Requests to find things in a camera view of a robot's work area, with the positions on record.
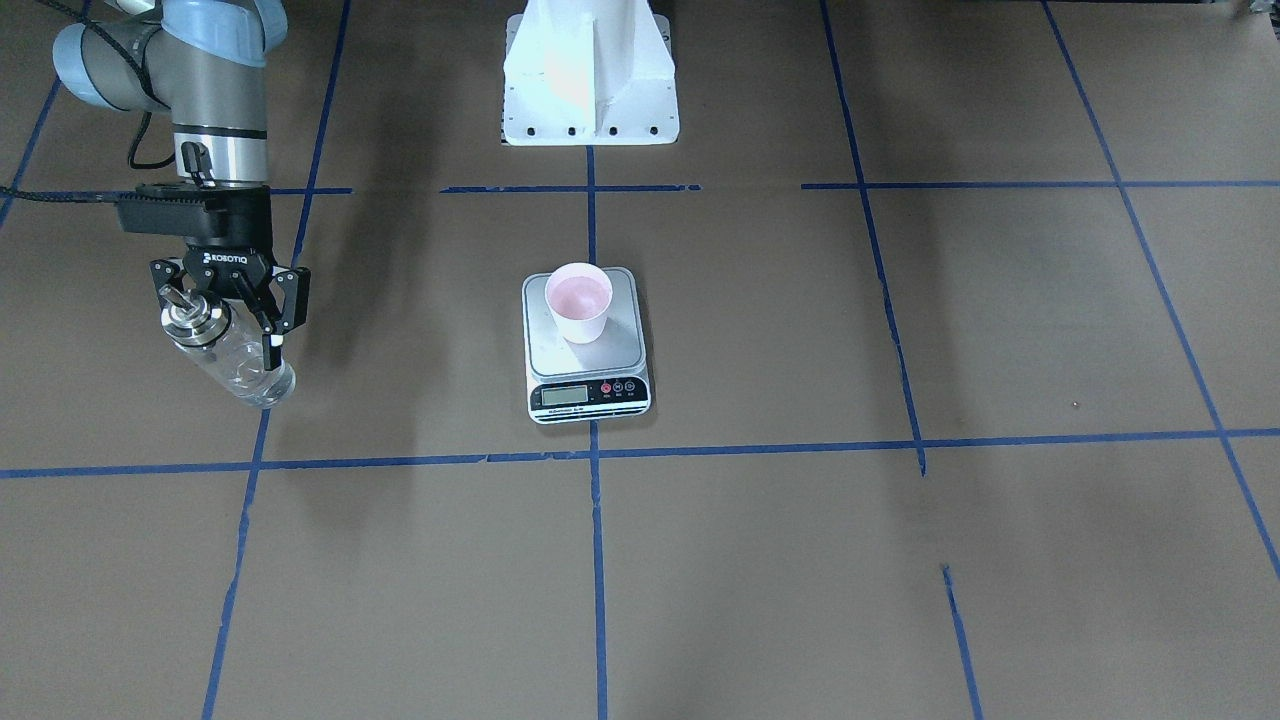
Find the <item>clear glass sauce bottle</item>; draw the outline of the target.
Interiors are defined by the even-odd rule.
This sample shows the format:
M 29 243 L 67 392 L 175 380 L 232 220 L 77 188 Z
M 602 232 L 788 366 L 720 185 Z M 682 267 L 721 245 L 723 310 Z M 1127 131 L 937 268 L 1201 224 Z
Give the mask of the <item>clear glass sauce bottle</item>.
M 270 409 L 294 391 L 296 375 L 288 363 L 274 372 L 262 366 L 260 336 L 246 328 L 227 301 L 192 290 L 201 300 L 201 315 L 183 320 L 161 306 L 161 327 L 174 346 L 209 374 L 229 395 L 255 409 Z

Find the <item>pink paper cup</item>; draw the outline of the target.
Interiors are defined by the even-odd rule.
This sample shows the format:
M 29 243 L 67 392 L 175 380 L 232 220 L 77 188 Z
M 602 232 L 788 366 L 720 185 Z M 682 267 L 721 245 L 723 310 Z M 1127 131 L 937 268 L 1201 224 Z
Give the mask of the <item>pink paper cup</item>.
M 549 274 L 544 300 L 563 340 L 586 345 L 607 324 L 614 296 L 611 278 L 590 263 L 568 263 Z

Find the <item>grey digital kitchen scale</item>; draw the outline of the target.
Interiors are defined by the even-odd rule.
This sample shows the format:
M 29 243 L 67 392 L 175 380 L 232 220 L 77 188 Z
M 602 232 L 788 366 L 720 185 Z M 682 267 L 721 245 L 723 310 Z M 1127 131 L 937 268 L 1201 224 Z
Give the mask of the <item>grey digital kitchen scale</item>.
M 604 268 L 613 295 L 602 333 L 586 343 L 564 337 L 547 288 L 550 273 L 522 286 L 527 414 L 539 424 L 636 416 L 652 406 L 643 316 L 634 274 Z

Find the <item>white pillar with base plate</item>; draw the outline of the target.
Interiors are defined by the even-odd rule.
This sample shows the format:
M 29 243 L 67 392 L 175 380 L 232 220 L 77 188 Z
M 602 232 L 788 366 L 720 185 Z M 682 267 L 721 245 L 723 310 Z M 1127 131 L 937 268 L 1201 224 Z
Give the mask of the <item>white pillar with base plate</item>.
M 504 143 L 654 146 L 680 133 L 672 28 L 649 1 L 529 1 L 506 22 Z

